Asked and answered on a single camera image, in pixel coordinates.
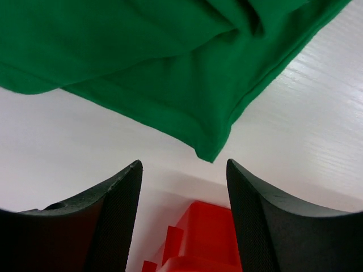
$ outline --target red object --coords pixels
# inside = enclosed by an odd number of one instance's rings
[[[144,262],[142,272],[155,271],[242,272],[231,210],[192,203],[176,227],[168,227],[161,263]]]

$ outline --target white table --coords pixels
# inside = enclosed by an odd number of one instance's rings
[[[235,123],[214,164],[62,90],[0,90],[0,207],[43,209],[140,159],[145,171],[129,272],[140,271],[193,199],[228,206],[228,158],[307,201],[363,210],[361,14],[363,1],[355,0],[316,35]]]

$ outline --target white wood grain surface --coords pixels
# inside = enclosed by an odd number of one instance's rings
[[[354,0],[314,37],[235,123],[214,164],[62,90],[0,90],[0,207],[42,209],[141,159],[130,272],[152,256],[191,200],[228,206],[228,158],[307,201],[363,210],[362,14],[363,1]]]

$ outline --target green fabric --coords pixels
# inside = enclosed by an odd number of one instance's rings
[[[1,0],[0,86],[55,88],[212,162],[233,122],[349,0]]]

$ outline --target fabric fold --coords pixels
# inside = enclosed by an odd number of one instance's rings
[[[246,106],[348,2],[3,1],[0,86],[61,87],[212,162]]]

